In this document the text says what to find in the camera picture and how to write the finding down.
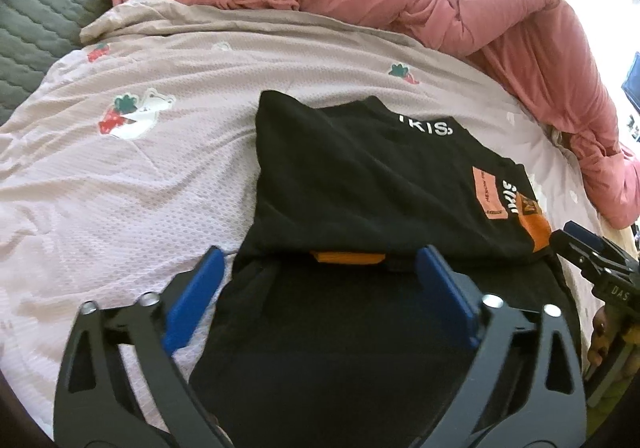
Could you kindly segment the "person's right hand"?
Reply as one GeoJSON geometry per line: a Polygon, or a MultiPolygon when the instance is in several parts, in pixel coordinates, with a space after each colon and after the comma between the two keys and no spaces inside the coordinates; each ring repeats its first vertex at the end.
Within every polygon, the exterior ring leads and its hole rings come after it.
{"type": "Polygon", "coordinates": [[[620,332],[622,322],[622,315],[610,305],[602,306],[593,316],[588,350],[588,361],[591,367],[598,368],[605,361],[616,335],[620,332]]]}

